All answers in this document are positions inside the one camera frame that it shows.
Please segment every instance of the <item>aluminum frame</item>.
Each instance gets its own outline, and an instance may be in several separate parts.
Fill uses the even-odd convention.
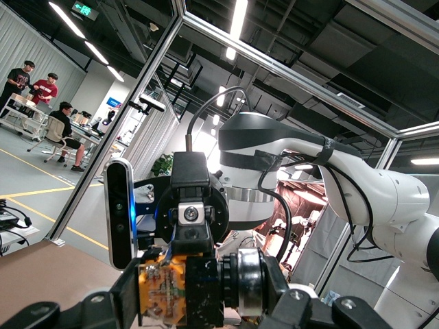
[[[346,2],[439,54],[437,22],[401,0],[346,0]]]
[[[154,48],[150,57],[145,63],[141,73],[139,74],[136,86],[132,89],[128,98],[129,100],[135,100],[137,95],[143,91],[143,88],[151,80],[162,59],[165,57],[167,50],[171,46],[172,41],[177,36],[181,26],[182,17],[174,15],[169,22],[169,25],[163,32],[163,35],[157,42],[157,46]],[[88,163],[86,171],[80,178],[78,184],[70,195],[70,198],[67,200],[67,203],[64,205],[64,208],[61,210],[61,213],[59,214],[50,231],[47,233],[45,239],[56,241],[64,232],[73,215],[73,212],[78,207],[78,204],[84,196],[88,186],[92,182],[94,172],[96,172],[97,168],[104,160],[105,155],[110,151],[112,142],[116,139],[118,131],[121,129],[125,119],[128,117],[129,109],[128,102],[126,101],[123,105],[123,108],[113,120],[112,125],[109,127],[101,143],[97,146],[95,153]]]
[[[388,20],[387,22],[384,19],[384,16],[376,16],[375,18],[387,23],[390,27],[393,27],[400,31],[401,33],[409,36],[416,42],[420,43],[424,47],[431,49],[432,51],[439,53],[438,40],[439,40],[439,29],[432,25],[424,16],[422,16],[419,12],[415,11],[413,8],[405,8],[403,11],[403,7],[407,6],[399,0],[367,0],[367,1],[357,1],[357,0],[347,0],[349,3],[355,5],[356,7],[360,7],[360,3],[373,3],[373,5],[378,8],[375,11],[377,14],[380,13],[380,10],[383,10],[385,4],[389,7],[393,5],[393,9],[388,11],[388,16],[394,15],[397,16],[398,19],[396,22],[392,23],[392,20]],[[394,157],[396,156],[397,151],[399,150],[403,141],[414,140],[425,138],[429,136],[437,136],[439,135],[439,121],[435,123],[429,123],[427,125],[420,125],[418,127],[409,128],[408,130],[398,130],[387,123],[379,120],[378,118],[369,115],[366,112],[361,111],[358,108],[354,108],[349,103],[335,98],[335,95],[330,93],[327,89],[317,85],[311,80],[303,77],[302,75],[294,72],[293,70],[283,66],[278,63],[276,60],[273,60],[269,56],[253,49],[247,44],[241,41],[235,41],[230,38],[230,35],[226,32],[210,25],[209,23],[199,19],[195,15],[186,11],[185,0],[173,0],[173,2],[177,3],[177,6],[182,8],[181,12],[183,14],[183,23],[205,36],[212,38],[213,40],[223,44],[227,47],[232,47],[237,51],[237,53],[253,62],[258,64],[259,66],[267,69],[268,71],[277,74],[278,76],[286,79],[287,81],[297,85],[299,88],[307,91],[309,94],[321,99],[338,110],[341,110],[343,113],[353,117],[357,121],[363,123],[364,125],[372,128],[373,130],[379,132],[380,134],[387,136],[390,140],[386,145],[386,148],[381,155],[379,162],[377,164],[377,168],[380,169],[388,169],[390,164],[392,163]],[[340,235],[340,238],[337,242],[336,248],[333,249],[329,259],[323,269],[322,273],[318,278],[318,285],[320,291],[323,291],[326,284],[331,279],[331,276],[335,273],[336,269],[340,264],[340,259],[346,246],[348,245],[348,240],[350,239],[350,230],[348,224],[346,224],[343,229],[343,233]]]
[[[356,0],[347,0],[349,3],[353,5],[359,6],[361,2],[364,1],[356,1]],[[398,0],[387,0],[387,1],[371,1],[375,6],[383,5],[384,3],[393,3],[394,5],[400,5],[401,1]],[[368,114],[367,112],[361,111],[358,108],[353,107],[346,101],[336,98],[336,96],[329,92],[327,89],[321,87],[315,82],[303,77],[297,72],[283,66],[281,63],[278,63],[276,60],[270,58],[269,56],[253,49],[247,44],[241,41],[231,40],[230,35],[226,32],[219,30],[216,27],[208,24],[207,22],[199,19],[198,17],[192,15],[191,13],[186,11],[185,0],[172,0],[174,17],[171,19],[167,29],[159,40],[157,46],[154,48],[151,56],[148,58],[147,63],[145,64],[140,78],[137,80],[137,85],[134,90],[131,92],[129,99],[134,99],[140,92],[141,88],[143,88],[151,79],[153,74],[155,73],[157,67],[159,66],[161,60],[164,58],[166,51],[169,49],[172,40],[176,37],[178,31],[181,26],[185,24],[186,26],[197,30],[198,32],[204,34],[216,40],[217,42],[223,44],[227,47],[234,48],[238,54],[241,56],[252,60],[259,66],[267,69],[268,71],[279,75],[280,77],[286,79],[287,81],[297,85],[299,88],[307,91],[310,95],[321,99],[338,110],[341,110],[343,113],[346,113],[350,117],[353,117],[357,121],[363,123],[364,125],[372,128],[373,130],[379,132],[380,134],[387,136],[390,141],[385,149],[385,152],[380,158],[379,166],[388,167],[396,154],[398,148],[401,146],[402,141],[414,140],[419,138],[425,138],[428,136],[437,136],[439,134],[439,122],[430,123],[427,125],[421,125],[418,127],[413,127],[408,130],[397,130],[396,128],[384,123],[378,118]],[[399,25],[403,27],[410,26],[413,22],[410,21],[413,17],[416,16],[416,13],[406,13],[406,16],[400,15],[398,22]],[[426,42],[428,44],[432,44],[437,48],[437,40],[439,40],[439,31],[438,29],[430,29],[433,33],[429,33],[426,25],[422,26],[425,28],[425,35],[420,37],[416,42],[424,45],[422,42]],[[82,178],[78,182],[78,185],[73,190],[69,200],[66,205],[62,209],[62,212],[58,216],[57,221],[55,222],[52,229],[46,236],[46,239],[50,241],[55,241],[59,239],[60,235],[66,228],[74,210],[80,203],[81,198],[84,196],[86,189],[93,179],[93,173],[96,171],[104,156],[109,152],[111,147],[111,141],[113,141],[117,135],[117,132],[120,130],[123,122],[125,121],[128,115],[128,107],[125,104],[119,114],[116,116],[113,124],[111,125],[109,131],[105,135],[102,142],[99,144],[94,156],[90,160],[90,164],[87,170],[84,172]],[[330,278],[332,273],[337,269],[340,256],[344,251],[344,245],[346,243],[342,243],[345,241],[345,236],[342,235],[340,237],[340,248],[334,249],[330,259],[328,259],[326,269],[320,275],[320,279],[323,281],[327,281],[327,278]]]

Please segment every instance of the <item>black t-shirt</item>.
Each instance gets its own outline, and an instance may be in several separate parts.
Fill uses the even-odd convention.
[[[16,93],[20,95],[24,87],[30,84],[30,75],[22,69],[12,69],[9,72],[8,79],[14,80],[21,85],[21,88],[18,88],[16,85],[6,82],[4,91],[10,94]]]
[[[54,117],[64,123],[64,130],[62,131],[62,137],[67,137],[71,135],[71,124],[70,119],[62,113],[62,111],[53,111],[49,114],[49,116]]]

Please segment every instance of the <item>gray floor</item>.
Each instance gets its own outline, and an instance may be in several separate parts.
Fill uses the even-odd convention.
[[[40,230],[29,238],[30,243],[45,237],[82,175],[56,162],[58,157],[44,163],[48,155],[42,151],[51,149],[48,143],[27,152],[34,144],[14,130],[0,127],[0,199],[6,198],[9,206],[22,210]],[[61,239],[109,264],[106,235],[104,186],[96,178]],[[14,244],[9,252],[22,247]]]

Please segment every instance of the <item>potted plant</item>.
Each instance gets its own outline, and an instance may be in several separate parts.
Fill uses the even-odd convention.
[[[154,177],[169,175],[172,170],[173,161],[173,154],[162,154],[152,165],[151,172],[154,174]]]

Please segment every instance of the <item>office chair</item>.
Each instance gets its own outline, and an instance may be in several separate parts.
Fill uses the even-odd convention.
[[[64,123],[59,121],[57,118],[49,116],[47,125],[45,127],[45,133],[40,142],[36,143],[32,148],[28,149],[28,152],[31,152],[35,147],[40,145],[43,141],[47,141],[54,146],[54,151],[44,162],[51,160],[58,152],[67,151],[67,159],[64,164],[64,167],[67,167],[70,159],[70,151],[71,147],[66,145],[66,140],[70,137],[62,137],[62,132],[64,130]]]

